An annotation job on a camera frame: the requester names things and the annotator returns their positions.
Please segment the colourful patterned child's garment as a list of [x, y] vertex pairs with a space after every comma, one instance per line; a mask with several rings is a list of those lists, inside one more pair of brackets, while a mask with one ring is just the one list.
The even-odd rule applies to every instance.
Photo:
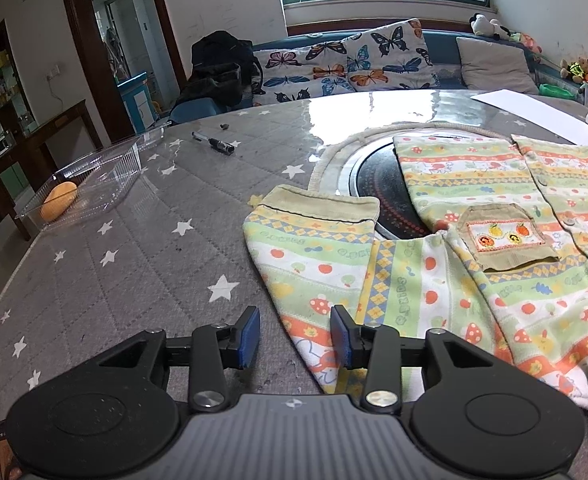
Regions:
[[405, 337], [443, 328], [588, 410], [588, 147], [481, 130], [394, 138], [395, 177], [427, 226], [380, 240], [379, 201], [280, 185], [244, 221], [288, 336], [327, 393], [333, 307]]

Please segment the round induction cooktop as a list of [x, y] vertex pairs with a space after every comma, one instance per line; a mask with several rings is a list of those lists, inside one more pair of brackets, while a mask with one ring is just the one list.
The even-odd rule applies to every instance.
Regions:
[[382, 240], [411, 240], [428, 235], [412, 205], [397, 159], [394, 136], [416, 132], [423, 124], [401, 122], [367, 129], [324, 149], [315, 163], [308, 188], [312, 192], [379, 201], [376, 235]]

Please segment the black marker pen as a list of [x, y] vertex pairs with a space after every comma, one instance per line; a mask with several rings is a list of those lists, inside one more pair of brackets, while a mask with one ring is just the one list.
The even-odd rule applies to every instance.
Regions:
[[205, 134], [200, 132], [193, 131], [192, 138], [197, 142], [208, 144], [213, 150], [224, 155], [232, 155], [235, 151], [235, 146], [231, 143], [205, 136]]

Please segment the clear plastic tray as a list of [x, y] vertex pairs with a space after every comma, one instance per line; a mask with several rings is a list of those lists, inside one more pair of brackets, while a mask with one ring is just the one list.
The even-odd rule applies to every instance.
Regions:
[[[144, 157], [164, 139], [165, 129], [155, 128], [134, 138], [82, 156], [54, 171], [18, 214], [25, 226], [40, 232], [85, 221], [109, 211], [122, 200], [141, 176]], [[52, 222], [40, 217], [40, 207], [55, 185], [74, 182], [78, 193], [70, 208]]]

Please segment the yellow mango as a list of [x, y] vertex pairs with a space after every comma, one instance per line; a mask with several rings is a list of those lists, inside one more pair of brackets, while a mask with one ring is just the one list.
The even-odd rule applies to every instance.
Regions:
[[63, 182], [55, 185], [40, 207], [40, 217], [45, 222], [52, 222], [61, 217], [76, 200], [78, 193], [74, 182]]

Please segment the dark wooden cabinet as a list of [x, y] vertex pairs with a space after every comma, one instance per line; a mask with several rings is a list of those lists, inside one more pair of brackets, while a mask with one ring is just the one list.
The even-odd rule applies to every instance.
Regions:
[[32, 114], [24, 86], [14, 61], [6, 24], [0, 23], [0, 221], [9, 217], [22, 237], [30, 234], [16, 212], [15, 198], [3, 183], [1, 175], [18, 165], [33, 190], [55, 169], [47, 142], [62, 129], [79, 119], [89, 135], [92, 147], [102, 150], [103, 143], [90, 117], [86, 102], [81, 100], [62, 109], [42, 124]]

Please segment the black backpack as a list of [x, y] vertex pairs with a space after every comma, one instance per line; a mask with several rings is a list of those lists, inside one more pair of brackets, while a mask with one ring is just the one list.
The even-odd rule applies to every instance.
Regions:
[[193, 44], [192, 73], [175, 104], [212, 99], [222, 108], [235, 107], [253, 89], [255, 77], [263, 81], [253, 43], [216, 30]]

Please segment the butterfly pillow left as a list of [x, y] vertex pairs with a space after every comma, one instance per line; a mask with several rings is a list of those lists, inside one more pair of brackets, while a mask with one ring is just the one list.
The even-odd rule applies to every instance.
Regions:
[[340, 41], [260, 50], [251, 91], [255, 106], [337, 96], [355, 89], [347, 79], [347, 51]]

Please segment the butterfly pillow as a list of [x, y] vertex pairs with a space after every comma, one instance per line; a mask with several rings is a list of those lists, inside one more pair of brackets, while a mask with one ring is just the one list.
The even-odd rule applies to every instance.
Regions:
[[416, 18], [359, 32], [341, 41], [346, 79], [356, 91], [439, 87], [422, 24]]
[[260, 50], [251, 91], [255, 106], [337, 96], [355, 89], [347, 79], [347, 51], [340, 41]]

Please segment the butterfly pillow right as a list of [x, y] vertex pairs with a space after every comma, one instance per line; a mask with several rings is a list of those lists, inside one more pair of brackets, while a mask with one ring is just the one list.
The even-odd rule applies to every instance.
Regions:
[[439, 87], [422, 24], [416, 18], [359, 32], [341, 41], [346, 79], [356, 91]]

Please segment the white paper sheet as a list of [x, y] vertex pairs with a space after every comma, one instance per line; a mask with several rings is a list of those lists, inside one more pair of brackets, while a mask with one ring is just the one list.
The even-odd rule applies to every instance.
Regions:
[[588, 124], [528, 94], [503, 89], [476, 94], [472, 99], [532, 122], [574, 145], [588, 146]]

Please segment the grey cushion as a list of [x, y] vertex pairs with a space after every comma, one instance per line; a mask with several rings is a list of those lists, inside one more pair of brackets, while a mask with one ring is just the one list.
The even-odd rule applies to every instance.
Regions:
[[463, 37], [456, 44], [462, 78], [470, 90], [538, 93], [522, 49]]

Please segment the blue sofa bench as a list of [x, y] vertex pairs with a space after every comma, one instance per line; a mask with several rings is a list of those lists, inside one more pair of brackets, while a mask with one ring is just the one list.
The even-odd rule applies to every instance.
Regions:
[[[343, 40], [351, 36], [358, 36], [359, 33], [359, 30], [333, 30], [333, 32], [314, 32], [313, 34], [290, 36], [282, 40], [255, 44], [254, 52], [258, 54], [268, 50], [304, 49], [311, 47], [315, 40], [321, 42]], [[441, 88], [448, 90], [463, 89], [465, 84], [462, 77], [462, 64], [455, 39], [458, 37], [470, 38], [470, 35], [466, 34], [466, 32], [448, 32], [447, 30], [436, 29], [426, 29], [424, 35], [429, 54], [437, 68]], [[574, 84], [569, 80], [561, 81], [556, 70], [553, 70], [551, 66], [536, 62], [534, 59], [536, 55], [526, 48], [524, 48], [524, 53], [534, 79], [539, 84], [550, 84], [551, 86], [563, 88], [567, 92], [564, 98], [574, 100], [580, 104], [586, 102], [586, 95], [588, 94], [586, 90], [581, 89], [578, 84]], [[228, 113], [230, 110], [232, 112], [244, 110], [244, 108], [251, 106], [257, 106], [257, 103], [248, 92], [245, 92], [243, 99], [236, 105], [225, 107], [210, 99], [209, 96], [203, 96], [202, 99], [188, 100], [187, 91], [183, 91], [169, 113], [169, 117], [174, 124], [181, 124], [181, 122], [192, 122], [192, 120], [199, 118]]]

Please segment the panda plush toy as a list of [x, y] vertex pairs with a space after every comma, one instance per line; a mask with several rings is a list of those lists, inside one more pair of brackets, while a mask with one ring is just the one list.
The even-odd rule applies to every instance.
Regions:
[[502, 25], [496, 18], [489, 20], [486, 15], [475, 13], [469, 19], [469, 26], [475, 36], [494, 40], [510, 40], [510, 29]]

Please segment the small colourful plush toys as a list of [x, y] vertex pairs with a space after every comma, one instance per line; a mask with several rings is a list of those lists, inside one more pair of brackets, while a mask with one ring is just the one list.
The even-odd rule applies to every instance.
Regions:
[[588, 58], [577, 58], [575, 61], [562, 61], [559, 75], [575, 84], [588, 84]]

